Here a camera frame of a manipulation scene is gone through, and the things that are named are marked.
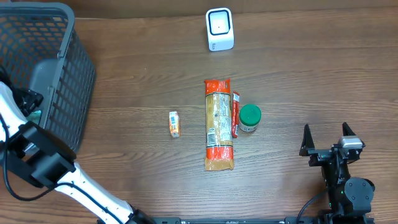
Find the wood grain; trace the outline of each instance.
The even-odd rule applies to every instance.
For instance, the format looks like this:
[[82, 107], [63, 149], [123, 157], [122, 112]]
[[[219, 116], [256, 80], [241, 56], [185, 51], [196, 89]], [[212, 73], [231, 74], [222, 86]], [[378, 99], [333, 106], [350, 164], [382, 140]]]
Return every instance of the wood grain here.
[[[234, 49], [209, 53], [203, 16], [77, 21], [98, 73], [78, 162], [149, 215], [282, 218], [324, 189], [320, 168], [299, 156], [304, 125], [328, 148], [346, 121], [367, 145], [349, 171], [376, 185], [370, 215], [397, 223], [397, 26], [398, 7], [235, 15]], [[234, 170], [205, 172], [203, 81], [228, 77], [262, 120], [234, 141]], [[21, 195], [40, 192], [11, 181]], [[55, 192], [24, 203], [0, 191], [0, 223], [95, 222]]]
[[[53, 2], [53, 0], [12, 1]], [[235, 14], [398, 6], [395, 0], [58, 0], [58, 2], [69, 5], [78, 17], [113, 19], [199, 16], [217, 7], [228, 7]]]

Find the gray plastic basket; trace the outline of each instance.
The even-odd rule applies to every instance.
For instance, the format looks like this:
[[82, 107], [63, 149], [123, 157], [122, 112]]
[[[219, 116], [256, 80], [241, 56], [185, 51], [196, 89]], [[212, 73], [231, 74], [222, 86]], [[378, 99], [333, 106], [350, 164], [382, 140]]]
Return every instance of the gray plastic basket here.
[[0, 64], [15, 86], [43, 95], [39, 125], [80, 147], [95, 68], [61, 3], [0, 3]]

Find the white device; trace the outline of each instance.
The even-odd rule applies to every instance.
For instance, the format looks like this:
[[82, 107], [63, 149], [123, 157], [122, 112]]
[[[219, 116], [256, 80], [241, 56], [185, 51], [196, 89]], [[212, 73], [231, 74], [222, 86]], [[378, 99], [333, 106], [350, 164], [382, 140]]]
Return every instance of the white device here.
[[211, 51], [229, 50], [234, 47], [232, 13], [222, 7], [206, 13], [207, 38]]

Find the pasta package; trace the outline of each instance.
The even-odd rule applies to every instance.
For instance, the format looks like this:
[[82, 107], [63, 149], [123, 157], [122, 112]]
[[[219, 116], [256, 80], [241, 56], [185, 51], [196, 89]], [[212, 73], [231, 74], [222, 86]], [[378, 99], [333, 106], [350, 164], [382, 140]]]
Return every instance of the pasta package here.
[[234, 169], [230, 79], [205, 80], [206, 170]]

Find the red wrapper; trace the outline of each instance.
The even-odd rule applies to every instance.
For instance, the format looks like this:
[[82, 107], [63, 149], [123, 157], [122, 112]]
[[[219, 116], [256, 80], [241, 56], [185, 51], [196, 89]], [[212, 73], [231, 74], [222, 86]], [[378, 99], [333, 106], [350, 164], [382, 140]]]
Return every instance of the red wrapper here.
[[233, 93], [233, 104], [232, 104], [232, 137], [238, 137], [238, 123], [239, 123], [239, 98], [238, 92]]

